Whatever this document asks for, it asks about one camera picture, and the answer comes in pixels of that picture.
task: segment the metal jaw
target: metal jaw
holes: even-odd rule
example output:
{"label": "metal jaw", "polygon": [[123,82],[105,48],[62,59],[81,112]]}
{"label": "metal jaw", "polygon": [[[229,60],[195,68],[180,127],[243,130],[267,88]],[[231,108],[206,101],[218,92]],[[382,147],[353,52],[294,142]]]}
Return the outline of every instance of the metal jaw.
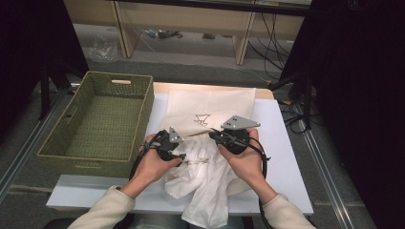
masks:
{"label": "metal jaw", "polygon": [[221,127],[227,130],[237,131],[251,127],[260,127],[260,123],[241,116],[233,115],[221,125]]}
{"label": "metal jaw", "polygon": [[184,142],[184,138],[180,137],[173,127],[169,129],[169,141],[172,143]]}

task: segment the black wire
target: black wire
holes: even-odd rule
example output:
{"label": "black wire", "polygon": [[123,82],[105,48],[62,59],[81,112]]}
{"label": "black wire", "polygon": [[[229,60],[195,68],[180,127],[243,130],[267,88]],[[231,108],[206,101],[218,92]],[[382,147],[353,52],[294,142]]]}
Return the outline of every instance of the black wire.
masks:
{"label": "black wire", "polygon": [[269,42],[268,42],[268,47],[269,47],[269,45],[270,45],[270,43],[272,43],[273,45],[274,45],[274,48],[276,49],[276,53],[277,53],[277,57],[278,57],[278,59],[279,59],[279,62],[280,62],[280,64],[282,65],[282,67],[284,68],[284,65],[285,65],[285,61],[284,61],[284,59],[283,59],[283,57],[281,56],[281,53],[279,52],[279,50],[278,50],[278,47],[280,47],[283,51],[285,51],[285,52],[287,52],[279,43],[278,43],[278,41],[277,41],[277,39],[276,39],[276,32],[275,32],[275,24],[276,24],[276,20],[277,20],[277,16],[276,16],[276,14],[272,14],[272,21],[273,21],[273,24],[272,24],[272,30],[271,30],[271,32],[270,32],[270,30],[268,29],[268,25],[267,25],[267,22],[266,22],[266,20],[265,20],[265,16],[264,16],[264,14],[262,13],[262,18],[263,18],[263,21],[264,21],[264,23],[265,23],[265,26],[266,26],[266,29],[267,29],[267,33],[268,33],[268,35],[270,36],[270,40],[269,40]]}
{"label": "black wire", "polygon": [[[294,130],[293,127],[292,127],[292,125],[293,125],[295,122],[297,122],[297,121],[301,120],[302,118],[304,118],[304,116],[303,116],[302,114],[299,114],[299,113],[297,113],[297,112],[295,112],[295,111],[292,110],[292,105],[293,105],[293,104],[298,104],[298,105],[300,105],[301,107],[304,106],[304,103],[302,103],[301,101],[299,101],[299,100],[293,100],[293,101],[291,101],[290,104],[285,105],[285,107],[281,110],[281,113],[292,115],[292,117],[289,117],[289,118],[284,119],[284,122],[286,123],[286,127],[289,127],[289,128],[291,129],[291,131],[292,131],[293,133],[295,133],[295,134],[301,134],[301,133],[303,133],[303,132],[302,132],[302,131],[296,131],[296,130]],[[316,107],[316,106],[314,105],[314,103],[312,103],[312,102],[311,102],[311,108],[312,108],[313,110],[315,110],[316,112],[315,112],[314,114],[310,114],[309,117],[320,116],[320,113],[317,112],[317,107]],[[325,126],[326,126],[324,122],[316,122],[316,121],[314,121],[313,119],[311,119],[310,122],[313,123],[313,124],[315,124],[315,125],[321,126],[321,127],[325,127]]]}
{"label": "black wire", "polygon": [[262,54],[261,52],[259,52],[259,51],[257,51],[254,47],[253,47],[253,45],[250,43],[250,41],[247,41],[247,43],[249,44],[249,46],[256,52],[256,53],[258,53],[259,55],[261,55],[264,59],[265,59],[265,61],[267,60],[268,62],[270,62],[272,65],[274,65],[277,69],[279,69],[279,70],[283,70],[283,68],[281,68],[280,66],[278,66],[276,63],[274,63],[274,61],[272,61],[270,58],[268,58],[266,55],[264,55],[264,54]]}
{"label": "black wire", "polygon": [[[260,38],[258,37],[257,38],[257,40],[259,41],[259,43],[263,46],[263,47],[265,47],[266,49],[267,49],[267,46],[265,45],[265,44],[263,44],[263,42],[260,40]],[[283,57],[288,57],[288,55],[286,55],[286,54],[284,54],[284,53],[280,53]]]}
{"label": "black wire", "polygon": [[[267,46],[267,49],[266,49],[265,57],[267,57],[267,53],[268,53],[268,46]],[[266,63],[267,63],[267,62],[266,62],[266,59],[267,59],[267,58],[265,58],[265,62],[264,62],[263,64],[265,65],[265,71],[266,71],[266,73],[267,73],[268,75],[270,75],[270,74],[267,72],[267,66],[266,66]],[[282,67],[282,66],[279,67],[279,66],[276,65],[273,61],[271,61],[271,63],[273,63],[273,65],[276,66],[279,70],[281,70],[281,71],[283,70],[283,67]]]}
{"label": "black wire", "polygon": [[[252,139],[259,143],[259,146],[262,150],[258,149],[257,147],[251,145],[250,143],[247,144],[247,147],[250,147],[254,151],[256,151],[262,158],[262,174],[263,177],[267,177],[267,161],[269,158],[266,157],[265,149],[263,148],[262,144],[257,140],[256,138],[250,137],[249,139]],[[263,209],[263,203],[259,200],[259,210],[260,210],[260,215],[262,217],[263,224],[265,225],[266,228],[272,229],[273,227],[268,223],[266,216],[265,216],[265,211]]]}

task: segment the wrist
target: wrist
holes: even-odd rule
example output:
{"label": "wrist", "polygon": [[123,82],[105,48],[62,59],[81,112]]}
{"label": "wrist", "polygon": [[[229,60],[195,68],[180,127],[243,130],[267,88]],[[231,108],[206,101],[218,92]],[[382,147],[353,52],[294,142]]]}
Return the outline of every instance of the wrist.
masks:
{"label": "wrist", "polygon": [[130,198],[136,198],[150,183],[137,177],[132,178],[127,184],[119,189],[123,194]]}
{"label": "wrist", "polygon": [[249,185],[263,204],[277,196],[276,191],[266,182],[264,177],[252,180]]}

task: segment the left hand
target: left hand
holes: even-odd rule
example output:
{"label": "left hand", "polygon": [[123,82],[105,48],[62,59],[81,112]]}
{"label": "left hand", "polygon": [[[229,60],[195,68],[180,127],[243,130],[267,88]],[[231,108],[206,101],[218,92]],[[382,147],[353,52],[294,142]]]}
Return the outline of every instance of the left hand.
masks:
{"label": "left hand", "polygon": [[[146,137],[146,141],[150,141],[154,135]],[[181,163],[181,158],[172,159],[169,161],[162,160],[157,150],[150,149],[145,153],[143,159],[135,171],[131,180],[124,185],[120,191],[131,198],[137,197],[149,184],[159,180],[171,168]]]}

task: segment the hand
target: hand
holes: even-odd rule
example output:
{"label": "hand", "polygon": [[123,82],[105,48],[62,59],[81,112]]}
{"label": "hand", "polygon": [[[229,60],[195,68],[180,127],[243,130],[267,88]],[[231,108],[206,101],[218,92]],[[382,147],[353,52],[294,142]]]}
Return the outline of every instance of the hand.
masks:
{"label": "hand", "polygon": [[[256,129],[248,129],[247,132],[251,138],[259,140],[259,134]],[[261,149],[260,144],[250,139],[250,145]],[[230,153],[223,145],[218,145],[221,154],[228,161],[236,176],[249,184],[251,180],[264,179],[262,174],[262,158],[252,148],[247,147],[241,154],[234,155]]]}
{"label": "hand", "polygon": [[[259,141],[256,129],[247,129],[249,136]],[[260,144],[250,139],[249,144],[261,149]],[[252,148],[247,147],[241,154],[230,153],[223,145],[218,145],[221,155],[228,161],[236,176],[244,180],[259,196],[262,203],[268,203],[277,196],[277,193],[266,182],[262,174],[262,157]]]}
{"label": "hand", "polygon": [[[150,141],[154,135],[146,137]],[[149,184],[159,180],[171,168],[181,163],[181,158],[169,161],[162,160],[157,150],[150,149],[145,153],[131,180],[120,191],[128,197],[137,197]]]}

